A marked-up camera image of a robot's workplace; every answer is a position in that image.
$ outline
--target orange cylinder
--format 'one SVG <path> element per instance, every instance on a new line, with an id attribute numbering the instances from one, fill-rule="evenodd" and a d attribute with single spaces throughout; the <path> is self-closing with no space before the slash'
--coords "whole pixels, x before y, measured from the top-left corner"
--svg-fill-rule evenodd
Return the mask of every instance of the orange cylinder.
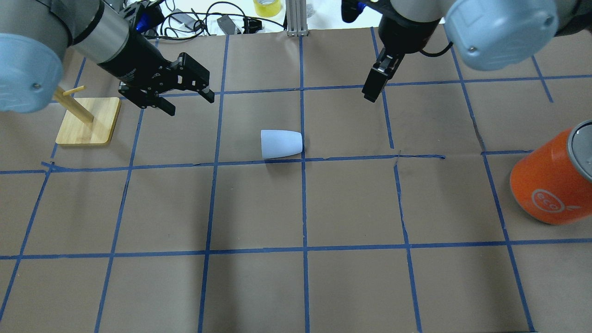
<path id="1" fill-rule="evenodd" d="M 564 225 L 592 215 L 592 120 L 520 160 L 510 186 L 520 206 L 545 223 Z"/>

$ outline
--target metal bracket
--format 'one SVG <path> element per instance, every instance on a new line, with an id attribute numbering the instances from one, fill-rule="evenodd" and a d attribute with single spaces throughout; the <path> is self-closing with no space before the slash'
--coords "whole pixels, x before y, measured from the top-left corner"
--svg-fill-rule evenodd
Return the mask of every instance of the metal bracket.
<path id="1" fill-rule="evenodd" d="M 288 36 L 308 36 L 306 24 L 306 0 L 286 0 Z"/>

